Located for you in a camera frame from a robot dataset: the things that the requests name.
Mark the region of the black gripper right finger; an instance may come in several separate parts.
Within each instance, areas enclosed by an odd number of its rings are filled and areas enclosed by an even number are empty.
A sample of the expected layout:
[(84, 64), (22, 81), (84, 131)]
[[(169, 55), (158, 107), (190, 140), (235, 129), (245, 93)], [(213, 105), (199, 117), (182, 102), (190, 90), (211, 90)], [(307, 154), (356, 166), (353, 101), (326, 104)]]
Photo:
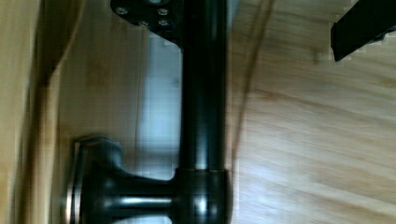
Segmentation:
[(396, 0), (359, 0), (331, 29), (336, 62), (395, 31)]

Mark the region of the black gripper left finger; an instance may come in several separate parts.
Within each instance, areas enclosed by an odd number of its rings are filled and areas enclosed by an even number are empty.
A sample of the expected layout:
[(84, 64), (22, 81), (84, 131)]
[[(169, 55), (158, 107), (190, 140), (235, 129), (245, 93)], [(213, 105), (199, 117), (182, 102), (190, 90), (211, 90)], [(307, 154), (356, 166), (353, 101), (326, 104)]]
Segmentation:
[(182, 0), (111, 0), (114, 13), (180, 46)]

